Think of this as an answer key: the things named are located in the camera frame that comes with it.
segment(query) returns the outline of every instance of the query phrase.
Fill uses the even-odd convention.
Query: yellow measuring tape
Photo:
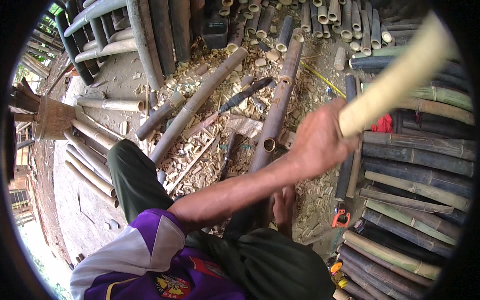
[[[343,94],[342,92],[340,92],[340,90],[333,85],[333,83],[331,83],[330,81],[328,81],[325,77],[321,76],[317,71],[315,71],[312,67],[310,67],[309,65],[307,65],[306,63],[304,63],[303,61],[300,62],[302,64],[302,66],[304,66],[307,70],[309,70],[310,72],[312,72],[313,74],[317,75],[320,79],[322,79],[326,84],[328,84],[329,87],[331,87],[334,91],[337,92],[337,94],[339,94],[340,96],[342,96],[343,98],[347,98],[347,96],[345,96],[345,94]]]

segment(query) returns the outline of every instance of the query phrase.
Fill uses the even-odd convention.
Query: black container
[[[228,20],[215,16],[202,25],[200,34],[209,49],[220,49],[227,46]]]

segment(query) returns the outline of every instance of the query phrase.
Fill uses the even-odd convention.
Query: man's hand
[[[336,98],[309,113],[298,126],[288,156],[301,179],[335,167],[357,147],[360,137],[343,138],[338,126],[338,112],[346,103],[345,99]]]

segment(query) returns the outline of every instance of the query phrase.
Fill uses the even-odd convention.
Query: raised arm
[[[208,186],[175,202],[168,211],[195,231],[230,217],[299,180],[318,176],[341,163],[359,137],[344,139],[338,128],[338,111],[345,100],[337,98],[309,113],[297,129],[291,150],[269,166]]]

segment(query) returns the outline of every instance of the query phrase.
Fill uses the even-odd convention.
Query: purple shirt
[[[245,300],[245,290],[194,248],[165,210],[149,209],[73,271],[70,290],[82,299]]]

